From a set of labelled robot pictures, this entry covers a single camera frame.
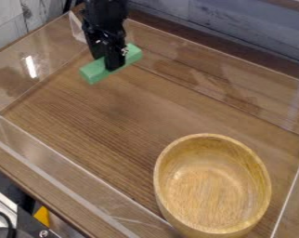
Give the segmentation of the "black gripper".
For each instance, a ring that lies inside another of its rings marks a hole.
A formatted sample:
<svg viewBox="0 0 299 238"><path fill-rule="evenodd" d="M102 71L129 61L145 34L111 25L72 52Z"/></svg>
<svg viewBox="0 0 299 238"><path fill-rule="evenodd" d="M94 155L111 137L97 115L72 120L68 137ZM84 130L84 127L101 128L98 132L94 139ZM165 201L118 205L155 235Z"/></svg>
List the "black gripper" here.
<svg viewBox="0 0 299 238"><path fill-rule="evenodd" d="M111 72L125 65L129 53L123 29L129 14L127 0L82 0L82 3L80 29L87 47L95 60L105 55L105 67Z"/></svg>

